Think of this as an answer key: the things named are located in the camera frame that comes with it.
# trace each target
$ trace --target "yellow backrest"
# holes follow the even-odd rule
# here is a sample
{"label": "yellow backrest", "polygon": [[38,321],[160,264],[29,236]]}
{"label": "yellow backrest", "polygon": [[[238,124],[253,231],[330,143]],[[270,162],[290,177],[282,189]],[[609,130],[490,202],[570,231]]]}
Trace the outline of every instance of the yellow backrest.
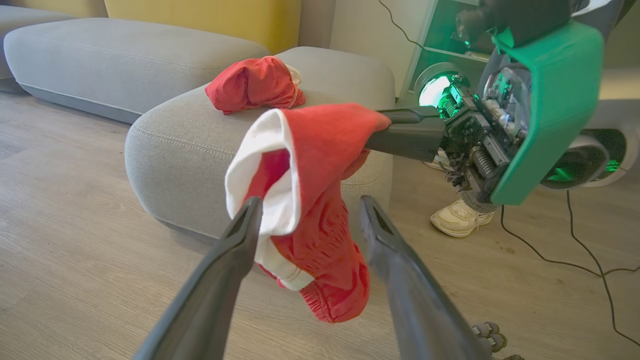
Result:
{"label": "yellow backrest", "polygon": [[70,13],[77,17],[107,17],[104,0],[7,0],[6,4]]}
{"label": "yellow backrest", "polygon": [[300,0],[105,0],[109,17],[245,38],[272,53],[297,46]]}

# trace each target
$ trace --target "black cable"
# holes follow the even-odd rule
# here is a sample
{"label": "black cable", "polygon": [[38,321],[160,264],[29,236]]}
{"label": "black cable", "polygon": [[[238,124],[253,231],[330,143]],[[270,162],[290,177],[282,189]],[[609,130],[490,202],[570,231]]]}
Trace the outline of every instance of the black cable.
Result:
{"label": "black cable", "polygon": [[566,205],[569,208],[569,219],[570,219],[570,224],[571,224],[571,237],[578,244],[582,245],[582,247],[584,247],[584,250],[587,250],[589,255],[591,255],[591,258],[593,259],[593,261],[595,261],[596,265],[598,265],[598,270],[600,271],[600,275],[602,276],[602,283],[604,284],[604,290],[607,292],[607,297],[609,298],[609,305],[611,306],[611,325],[613,325],[613,331],[617,332],[623,338],[631,341],[632,343],[634,343],[634,344],[636,344],[637,346],[640,347],[640,343],[638,343],[636,340],[633,340],[632,338],[629,338],[627,335],[624,335],[622,332],[618,331],[618,328],[616,327],[616,312],[615,312],[615,309],[613,307],[613,299],[611,298],[611,292],[609,291],[609,285],[607,285],[607,277],[605,276],[604,271],[602,270],[602,266],[600,266],[600,262],[595,257],[595,255],[593,255],[591,250],[589,250],[589,248],[586,245],[584,245],[582,243],[582,241],[580,241],[578,238],[576,238],[575,234],[573,233],[573,210],[571,209],[571,197],[569,196],[569,191],[566,192]]}
{"label": "black cable", "polygon": [[504,205],[502,205],[502,213],[500,214],[500,225],[502,226],[502,229],[505,230],[505,232],[507,232],[508,234],[512,235],[513,237],[517,238],[518,240],[524,242],[529,248],[531,248],[531,250],[533,250],[542,260],[547,261],[549,263],[555,263],[555,264],[562,264],[562,265],[569,265],[569,266],[573,266],[575,268],[580,268],[582,270],[585,270],[593,275],[596,275],[597,277],[600,277],[602,279],[602,282],[604,284],[604,288],[605,291],[607,292],[607,298],[609,299],[609,305],[611,307],[611,325],[613,326],[613,330],[618,333],[618,335],[624,337],[625,339],[631,341],[632,343],[636,344],[637,346],[640,347],[640,343],[638,343],[636,340],[633,340],[632,338],[628,337],[627,335],[624,335],[622,332],[620,332],[616,326],[616,313],[615,313],[615,308],[614,308],[614,304],[613,304],[613,299],[611,298],[611,292],[609,291],[609,285],[607,284],[607,274],[611,274],[612,272],[616,272],[616,271],[628,271],[628,272],[636,272],[638,270],[640,270],[640,266],[635,268],[635,269],[627,269],[627,268],[615,268],[612,270],[609,270],[607,272],[604,272],[602,270],[602,266],[600,266],[600,262],[598,261],[598,259],[593,255],[593,253],[589,250],[588,247],[586,247],[586,245],[583,244],[582,241],[580,241],[576,236],[575,233],[573,231],[573,209],[571,207],[571,197],[569,195],[569,191],[566,192],[566,204],[567,207],[569,209],[569,220],[570,220],[570,229],[571,229],[571,236],[572,238],[579,243],[580,245],[582,245],[582,247],[584,247],[585,250],[587,250],[587,252],[589,253],[589,255],[591,256],[591,258],[593,259],[593,261],[595,261],[596,265],[598,266],[598,270],[600,271],[600,273],[596,273],[592,270],[589,270],[587,268],[585,268],[584,266],[580,266],[580,265],[576,265],[576,264],[571,264],[571,263],[566,263],[564,261],[556,261],[556,260],[549,260],[547,258],[545,258],[542,254],[540,254],[540,252],[533,247],[533,245],[531,245],[527,240],[524,240],[522,237],[520,237],[519,235],[516,235],[515,233],[511,232],[509,229],[507,229],[507,227],[504,225]]}
{"label": "black cable", "polygon": [[421,47],[421,48],[422,48],[422,50],[429,51],[426,47],[424,47],[424,46],[420,45],[418,42],[411,40],[411,39],[409,38],[409,35],[407,35],[407,34],[406,34],[406,31],[405,31],[403,28],[401,28],[401,27],[400,27],[400,25],[396,24],[396,22],[394,21],[394,14],[392,14],[392,13],[391,13],[391,9],[390,9],[387,5],[385,5],[385,3],[383,3],[383,2],[382,2],[382,0],[378,0],[378,2],[380,3],[380,5],[384,6],[384,7],[385,7],[385,9],[387,9],[387,11],[389,12],[389,17],[391,18],[391,23],[392,23],[395,27],[397,27],[398,29],[400,29],[400,31],[402,31],[402,33],[404,34],[404,37],[406,38],[406,40],[407,40],[407,41],[409,41],[409,42],[410,42],[410,43],[412,43],[412,44],[416,44],[416,45],[418,45],[419,47]]}

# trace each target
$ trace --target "white shoe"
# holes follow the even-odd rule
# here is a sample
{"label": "white shoe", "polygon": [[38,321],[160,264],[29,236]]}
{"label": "white shoe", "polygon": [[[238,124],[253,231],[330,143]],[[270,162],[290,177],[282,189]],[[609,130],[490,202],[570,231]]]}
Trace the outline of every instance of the white shoe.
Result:
{"label": "white shoe", "polygon": [[474,229],[489,224],[493,213],[480,213],[460,199],[433,214],[430,220],[443,233],[454,238],[466,238]]}
{"label": "white shoe", "polygon": [[442,150],[441,147],[438,148],[438,156],[433,159],[432,162],[423,161],[425,165],[430,168],[434,168],[440,171],[450,172],[452,168],[449,166],[449,159],[447,158],[447,153]]}

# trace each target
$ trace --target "gray upholstery fabric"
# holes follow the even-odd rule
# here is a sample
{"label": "gray upholstery fabric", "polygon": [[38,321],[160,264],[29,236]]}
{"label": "gray upholstery fabric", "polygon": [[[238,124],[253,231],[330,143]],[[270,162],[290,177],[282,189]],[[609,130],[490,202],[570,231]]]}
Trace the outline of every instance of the gray upholstery fabric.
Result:
{"label": "gray upholstery fabric", "polygon": [[66,13],[0,5],[0,90],[9,92],[22,91],[13,79],[13,75],[4,58],[4,36],[10,31],[24,26],[70,19],[75,19],[75,17]]}
{"label": "gray upholstery fabric", "polygon": [[[394,107],[393,75],[376,60],[313,47],[297,47],[278,57],[300,71],[305,106],[358,102],[372,109]],[[127,136],[125,164],[142,206],[159,220],[219,237],[230,222],[225,173],[244,134],[264,111],[223,115],[200,87],[140,117]],[[359,245],[360,196],[373,195],[388,206],[391,176],[391,155],[372,152],[342,183],[351,233]]]}
{"label": "gray upholstery fabric", "polygon": [[268,54],[240,38],[104,18],[21,28],[4,42],[17,82],[41,90],[33,95],[130,123],[210,82],[232,63]]}

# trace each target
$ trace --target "red garment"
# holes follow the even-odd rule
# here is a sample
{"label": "red garment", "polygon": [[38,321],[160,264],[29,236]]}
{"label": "red garment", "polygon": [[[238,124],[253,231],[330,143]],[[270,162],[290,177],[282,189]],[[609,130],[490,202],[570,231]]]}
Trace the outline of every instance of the red garment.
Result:
{"label": "red garment", "polygon": [[270,110],[255,121],[227,170],[227,211],[263,198],[255,262],[315,316],[343,322],[369,298],[369,271],[349,233],[340,180],[364,164],[364,145],[390,120],[357,104]]}
{"label": "red garment", "polygon": [[287,65],[275,56],[231,65],[207,85],[205,92],[225,115],[264,106],[292,108],[307,101]]}

